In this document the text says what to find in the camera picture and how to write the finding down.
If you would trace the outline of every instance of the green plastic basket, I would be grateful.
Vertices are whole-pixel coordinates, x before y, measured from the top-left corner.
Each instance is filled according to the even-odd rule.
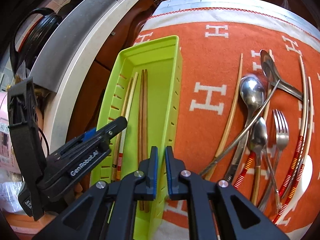
[[[121,178],[138,168],[137,131],[142,69],[148,70],[148,152],[150,154],[151,146],[158,147],[159,165],[157,195],[150,211],[145,213],[137,208],[135,240],[152,239],[163,215],[167,196],[164,149],[169,145],[174,146],[179,111],[182,74],[179,37],[168,36],[122,50],[113,66],[97,129],[120,116],[129,80],[135,72],[139,73],[126,132]],[[99,180],[110,182],[114,143],[115,138],[111,140],[111,154],[91,172],[91,184]]]

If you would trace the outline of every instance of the metal spoon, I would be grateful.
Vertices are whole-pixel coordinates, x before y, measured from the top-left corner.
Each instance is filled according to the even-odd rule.
[[[255,75],[250,74],[244,76],[241,79],[239,91],[244,103],[248,108],[248,116],[244,126],[247,127],[252,119],[254,112],[262,106],[265,100],[265,90],[259,79]],[[244,153],[245,146],[247,145],[248,137],[249,132],[247,132],[247,134],[238,143],[231,164],[224,176],[225,180],[228,182],[232,182],[234,179],[236,171],[239,167],[239,163],[241,161],[241,157]]]
[[[274,86],[278,82],[278,80],[280,80],[278,88],[282,89],[283,91],[286,91],[287,93],[293,95],[297,99],[303,101],[303,94],[298,89],[296,89],[280,77],[280,74],[276,68],[275,63],[273,62],[273,59],[271,58],[269,53],[263,49],[260,51],[260,61],[262,71],[271,85]]]
[[[265,150],[265,154],[267,154],[266,147],[268,143],[268,134],[267,134],[267,126],[266,122],[262,117],[260,117],[252,127],[249,148],[256,154],[255,159],[255,168],[254,168],[254,182],[253,182],[253,191],[251,196],[251,202],[256,205],[258,199],[259,192],[259,184],[260,184],[260,175],[261,175],[261,153]],[[275,190],[276,196],[276,206],[277,209],[280,208],[280,197],[279,191],[276,185],[275,174],[273,172],[271,162],[267,157],[267,163],[270,170],[270,177],[272,186]]]

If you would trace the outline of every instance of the metal screw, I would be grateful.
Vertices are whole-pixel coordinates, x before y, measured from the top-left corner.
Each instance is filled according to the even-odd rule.
[[[222,179],[218,182],[218,185],[220,187],[228,187],[229,183],[226,180]]]
[[[103,181],[103,180],[101,180],[101,181],[98,181],[97,183],[96,183],[96,187],[97,188],[105,188],[106,187],[106,183]]]
[[[135,171],[134,176],[141,178],[144,175],[143,171]]]
[[[183,177],[189,177],[191,175],[191,172],[188,170],[183,170],[183,171],[181,171],[181,175]]]

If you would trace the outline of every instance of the wooden spoon handle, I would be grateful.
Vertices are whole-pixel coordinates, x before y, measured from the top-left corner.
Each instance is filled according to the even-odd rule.
[[[251,195],[251,202],[253,205],[257,205],[259,184],[260,184],[261,166],[255,166],[254,168],[254,179],[253,179],[253,189]]]

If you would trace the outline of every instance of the metal fork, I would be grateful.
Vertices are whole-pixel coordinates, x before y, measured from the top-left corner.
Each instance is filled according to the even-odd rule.
[[[276,155],[276,161],[273,165],[273,171],[274,173],[276,173],[276,168],[278,166],[282,151],[287,147],[289,143],[289,127],[284,117],[284,114],[281,111],[277,109],[273,109],[272,112],[273,112],[273,117],[274,117],[275,126],[276,126],[276,149],[278,150],[278,154]],[[267,189],[265,190],[265,193],[258,206],[261,212],[264,212],[266,209],[271,188],[272,188],[272,183],[271,183],[271,180],[269,180]]]

